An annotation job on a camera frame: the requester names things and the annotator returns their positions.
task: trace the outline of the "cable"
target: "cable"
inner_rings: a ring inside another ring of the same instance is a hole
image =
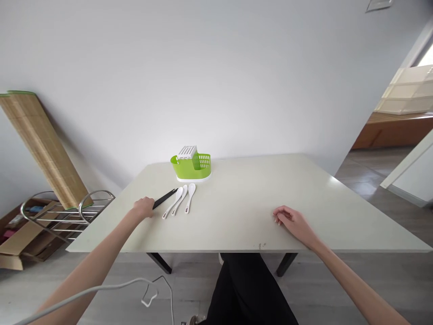
[[[79,292],[79,293],[77,293],[77,294],[75,294],[75,295],[73,295],[73,296],[71,296],[71,297],[69,297],[69,298],[67,298],[67,299],[65,299],[65,300],[63,300],[61,302],[58,302],[55,305],[52,305],[51,307],[48,307],[45,310],[42,310],[41,312],[39,312],[39,313],[37,313],[35,315],[32,315],[32,316],[30,316],[30,317],[28,317],[28,318],[26,318],[26,319],[24,319],[22,321],[19,321],[18,323],[15,323],[14,325],[28,325],[28,324],[34,322],[35,320],[38,320],[39,318],[52,313],[53,311],[55,311],[55,310],[63,307],[64,305],[69,304],[70,302],[74,301],[75,299],[78,299],[78,298],[80,298],[80,297],[82,297],[82,296],[84,296],[84,295],[86,295],[88,293],[97,292],[99,290],[116,290],[116,289],[121,289],[121,288],[129,286],[130,284],[133,284],[133,283],[136,283],[136,282],[141,282],[141,281],[147,282],[146,292],[144,293],[144,296],[141,299],[141,303],[144,304],[146,307],[150,307],[150,305],[152,303],[152,300],[158,296],[159,292],[158,292],[157,286],[155,285],[155,282],[157,280],[159,280],[160,278],[163,278],[164,281],[166,282],[166,284],[168,285],[168,287],[170,288],[171,322],[172,322],[173,325],[175,325],[175,318],[173,316],[173,291],[171,290],[170,284],[167,282],[166,278],[163,275],[161,275],[160,277],[156,278],[153,281],[149,281],[149,280],[147,280],[145,278],[136,278],[134,280],[131,280],[131,281],[128,281],[128,282],[125,282],[125,283],[121,283],[121,284],[108,284],[108,285],[101,285],[101,286],[96,286],[96,287],[92,287],[92,288],[86,289],[86,290],[84,290],[82,292]],[[152,296],[152,298],[150,298],[149,303],[146,303],[144,301],[144,297],[146,296],[146,293],[147,293],[147,291],[149,289],[149,285],[154,285],[156,287],[156,294],[154,294]]]

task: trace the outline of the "black table leg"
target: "black table leg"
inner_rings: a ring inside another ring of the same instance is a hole
[[[284,255],[283,260],[281,261],[278,269],[276,270],[277,276],[282,277],[284,273],[286,273],[287,269],[289,268],[290,264],[292,264],[297,254],[298,253],[286,253]]]
[[[158,253],[147,253],[147,255],[150,256],[150,258],[158,264],[158,266],[163,269],[163,271],[167,274],[171,274],[171,267],[168,266],[168,264],[164,261],[164,259],[159,255]]]

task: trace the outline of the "black chopsticks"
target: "black chopsticks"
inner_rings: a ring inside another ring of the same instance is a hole
[[[174,193],[176,193],[177,189],[172,189],[170,192],[168,192],[167,194],[165,194],[164,196],[162,196],[161,198],[157,199],[155,201],[155,203],[153,204],[153,209],[154,210],[157,206],[159,206],[162,202],[164,202],[166,199],[168,199],[170,196],[172,196]]]

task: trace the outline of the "stainless steel rack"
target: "stainless steel rack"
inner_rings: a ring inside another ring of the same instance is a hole
[[[93,199],[93,204],[83,207],[83,203],[92,195],[104,192],[108,194],[107,199]],[[55,204],[37,216],[30,216],[26,207],[31,199],[46,199],[47,196],[53,195],[58,204]],[[21,205],[21,214],[30,222],[33,222],[51,235],[60,238],[65,242],[69,242],[78,237],[80,233],[93,221],[95,218],[115,199],[115,196],[107,190],[96,190],[87,194],[80,202],[78,209],[72,208],[64,210],[59,200],[53,191],[39,192],[28,198]],[[57,214],[55,218],[51,218],[49,214]]]

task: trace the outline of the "hand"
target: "hand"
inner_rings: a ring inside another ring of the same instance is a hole
[[[154,203],[154,199],[145,196],[144,198],[135,201],[134,207],[128,212],[128,214],[133,215],[140,221],[143,221],[145,218],[151,218],[153,217],[152,209]]]
[[[283,205],[276,208],[273,214],[276,223],[283,223],[291,234],[309,249],[314,250],[316,245],[321,244],[301,212]]]

